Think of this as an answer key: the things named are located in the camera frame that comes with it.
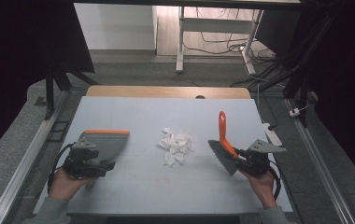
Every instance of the power strip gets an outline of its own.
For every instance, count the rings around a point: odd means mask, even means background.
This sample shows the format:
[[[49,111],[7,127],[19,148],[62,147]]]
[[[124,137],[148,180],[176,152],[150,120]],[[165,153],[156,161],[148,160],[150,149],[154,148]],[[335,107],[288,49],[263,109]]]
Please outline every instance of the power strip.
[[[270,127],[270,124],[269,123],[264,123],[263,127],[264,127],[264,131],[267,134],[267,137],[270,140],[270,142],[274,146],[277,146],[277,147],[282,146],[282,142],[277,137],[277,134],[273,130],[268,130],[268,127]]]

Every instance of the crumpled paper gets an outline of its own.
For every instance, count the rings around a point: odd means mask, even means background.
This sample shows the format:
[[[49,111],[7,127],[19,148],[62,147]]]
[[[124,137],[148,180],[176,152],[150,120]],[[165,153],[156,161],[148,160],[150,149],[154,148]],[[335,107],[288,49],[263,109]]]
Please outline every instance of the crumpled paper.
[[[163,128],[165,137],[160,140],[159,145],[166,150],[163,155],[163,164],[173,167],[175,161],[183,164],[184,155],[188,151],[194,151],[192,137],[183,131],[173,131],[170,128]]]

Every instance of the person's left hand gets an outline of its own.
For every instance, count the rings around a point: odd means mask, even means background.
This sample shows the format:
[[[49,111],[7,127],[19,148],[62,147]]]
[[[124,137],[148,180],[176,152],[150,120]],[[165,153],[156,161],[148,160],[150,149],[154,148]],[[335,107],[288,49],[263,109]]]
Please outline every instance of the person's left hand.
[[[96,178],[75,179],[69,175],[63,168],[55,172],[49,197],[53,199],[69,201],[73,198],[81,186],[92,183]]]

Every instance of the wall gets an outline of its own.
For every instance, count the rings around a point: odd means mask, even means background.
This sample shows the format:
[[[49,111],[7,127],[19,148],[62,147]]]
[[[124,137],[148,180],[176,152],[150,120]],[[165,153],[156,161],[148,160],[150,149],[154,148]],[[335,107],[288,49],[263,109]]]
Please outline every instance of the wall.
[[[155,49],[156,7],[75,4],[88,49]]]

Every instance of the gray sleeve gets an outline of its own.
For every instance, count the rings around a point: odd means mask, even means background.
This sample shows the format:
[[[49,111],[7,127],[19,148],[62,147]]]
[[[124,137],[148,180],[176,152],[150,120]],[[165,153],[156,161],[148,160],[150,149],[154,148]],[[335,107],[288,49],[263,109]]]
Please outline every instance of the gray sleeve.
[[[68,201],[47,197],[38,214],[33,218],[25,219],[22,224],[68,224],[70,223],[70,217],[66,214],[68,203]]]
[[[270,208],[260,213],[263,224],[289,224],[280,206]]]

